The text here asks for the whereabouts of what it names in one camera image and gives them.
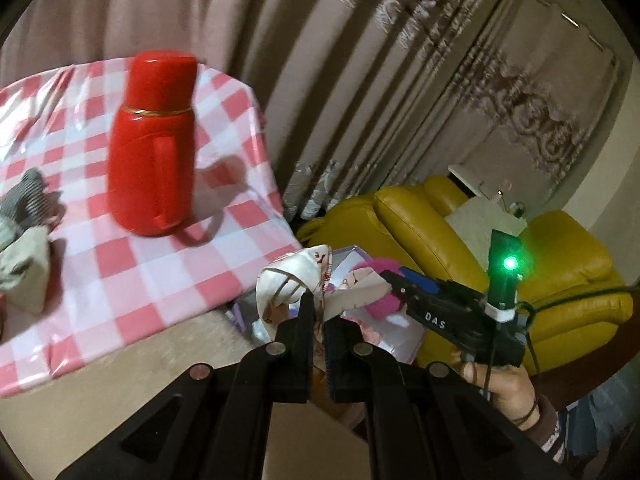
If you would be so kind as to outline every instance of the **human hand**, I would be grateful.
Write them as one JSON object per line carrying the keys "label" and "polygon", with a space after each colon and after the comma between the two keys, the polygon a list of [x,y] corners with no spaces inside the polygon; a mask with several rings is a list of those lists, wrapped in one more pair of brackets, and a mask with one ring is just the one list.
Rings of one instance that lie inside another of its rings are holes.
{"label": "human hand", "polygon": [[[460,351],[453,353],[453,367],[466,382],[483,388],[488,366],[474,362],[463,363],[461,355]],[[493,394],[492,402],[496,409],[521,430],[528,430],[540,420],[536,391],[523,366],[493,367],[489,377],[489,391]]]}

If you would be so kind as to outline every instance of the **checkered tablecloth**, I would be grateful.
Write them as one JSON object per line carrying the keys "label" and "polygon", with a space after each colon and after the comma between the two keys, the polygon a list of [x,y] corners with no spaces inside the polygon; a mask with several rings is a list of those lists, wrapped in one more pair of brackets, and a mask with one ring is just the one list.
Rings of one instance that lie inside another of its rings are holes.
{"label": "checkered tablecloth", "polygon": [[159,238],[133,236],[111,219],[108,135],[129,64],[69,66],[0,91],[0,194],[36,167],[66,206],[50,236],[44,313],[4,313],[0,396],[226,303],[299,247],[281,215],[251,89],[204,66],[194,96],[193,219]]}

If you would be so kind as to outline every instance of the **curtain rod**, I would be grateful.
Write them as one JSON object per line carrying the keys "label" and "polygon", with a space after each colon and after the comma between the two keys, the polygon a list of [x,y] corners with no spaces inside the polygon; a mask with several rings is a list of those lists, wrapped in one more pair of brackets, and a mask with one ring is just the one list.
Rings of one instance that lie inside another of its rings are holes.
{"label": "curtain rod", "polygon": [[[539,3],[543,4],[545,7],[548,7],[551,5],[551,2],[548,2],[546,0],[537,0]],[[564,19],[566,19],[569,23],[571,23],[572,25],[575,25],[575,27],[580,27],[580,24],[578,22],[576,22],[575,20],[572,20],[571,18],[569,18],[564,12],[562,12],[562,17]],[[595,43],[595,45],[601,50],[601,51],[605,51],[605,48],[602,46],[602,44],[596,40],[591,34],[589,35],[589,39],[591,41],[593,41],[593,43]]]}

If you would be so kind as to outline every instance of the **metal screw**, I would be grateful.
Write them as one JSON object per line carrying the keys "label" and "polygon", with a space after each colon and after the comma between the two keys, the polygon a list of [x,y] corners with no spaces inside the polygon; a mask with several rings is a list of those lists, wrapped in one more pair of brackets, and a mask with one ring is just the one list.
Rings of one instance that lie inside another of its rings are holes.
{"label": "metal screw", "polygon": [[207,377],[209,377],[210,373],[211,370],[207,365],[193,365],[191,368],[189,368],[189,375],[191,379],[195,381],[206,379]]}
{"label": "metal screw", "polygon": [[361,356],[370,355],[373,352],[373,346],[369,343],[357,343],[357,345],[353,347],[353,351]]}
{"label": "metal screw", "polygon": [[287,347],[284,343],[280,341],[274,341],[273,343],[269,343],[267,345],[267,354],[269,355],[282,355],[287,351]]}
{"label": "metal screw", "polygon": [[433,363],[429,366],[429,373],[441,379],[449,375],[449,367],[444,363]]}

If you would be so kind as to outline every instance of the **thermos handle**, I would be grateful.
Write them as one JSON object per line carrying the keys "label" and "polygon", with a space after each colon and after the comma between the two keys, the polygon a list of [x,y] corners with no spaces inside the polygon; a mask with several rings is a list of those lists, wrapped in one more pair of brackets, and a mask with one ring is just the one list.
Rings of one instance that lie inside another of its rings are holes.
{"label": "thermos handle", "polygon": [[160,194],[160,214],[154,218],[161,229],[180,223],[178,211],[178,153],[172,136],[159,136],[153,140],[154,164]]}

